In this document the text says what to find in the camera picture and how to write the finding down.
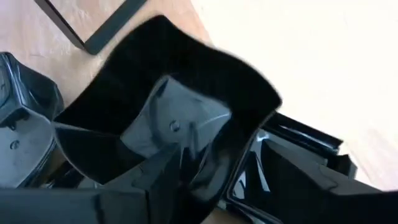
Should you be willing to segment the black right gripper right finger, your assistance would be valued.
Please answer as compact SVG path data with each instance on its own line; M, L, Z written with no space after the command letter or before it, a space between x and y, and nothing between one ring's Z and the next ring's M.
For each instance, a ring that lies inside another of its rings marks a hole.
M250 154L244 199L283 224L398 224L383 192L263 140Z

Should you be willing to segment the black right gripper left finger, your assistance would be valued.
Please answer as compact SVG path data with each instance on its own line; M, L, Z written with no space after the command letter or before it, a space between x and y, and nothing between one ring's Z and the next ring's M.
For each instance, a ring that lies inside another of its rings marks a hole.
M97 189L1 189L0 224L169 224L180 156L171 145Z

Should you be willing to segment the black small square mini plate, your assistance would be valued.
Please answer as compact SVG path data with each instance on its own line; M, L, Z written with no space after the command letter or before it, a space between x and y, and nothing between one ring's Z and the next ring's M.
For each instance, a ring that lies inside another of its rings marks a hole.
M280 113L275 114L257 132L244 153L234 180L219 206L247 221L249 224L283 224L279 219L260 211L244 199L249 157L263 140L305 156L350 179L355 178L357 167L348 155L339 155L342 140L309 127Z

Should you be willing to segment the black scalloped square mini plate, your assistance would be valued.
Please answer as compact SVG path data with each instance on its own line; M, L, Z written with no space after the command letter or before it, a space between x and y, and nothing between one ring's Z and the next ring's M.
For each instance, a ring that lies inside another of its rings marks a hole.
M199 224L281 103L250 65L155 16L125 36L53 125L69 163L99 184L175 151L176 180L165 181L177 191L171 223Z

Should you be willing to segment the black leaf-shaped mini plate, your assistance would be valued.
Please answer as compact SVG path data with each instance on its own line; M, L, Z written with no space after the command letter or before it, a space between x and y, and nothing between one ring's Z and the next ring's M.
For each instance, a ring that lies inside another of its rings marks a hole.
M0 52L0 189L32 185L55 148L51 122L63 109L54 81Z

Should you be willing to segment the black perforated metal rack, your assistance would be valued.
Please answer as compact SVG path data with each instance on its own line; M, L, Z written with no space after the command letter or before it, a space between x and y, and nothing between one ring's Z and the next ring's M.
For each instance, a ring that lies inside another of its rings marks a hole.
M50 0L34 0L36 5L41 8L75 47L90 55L98 54L146 1L147 0L124 0L105 22L84 42Z

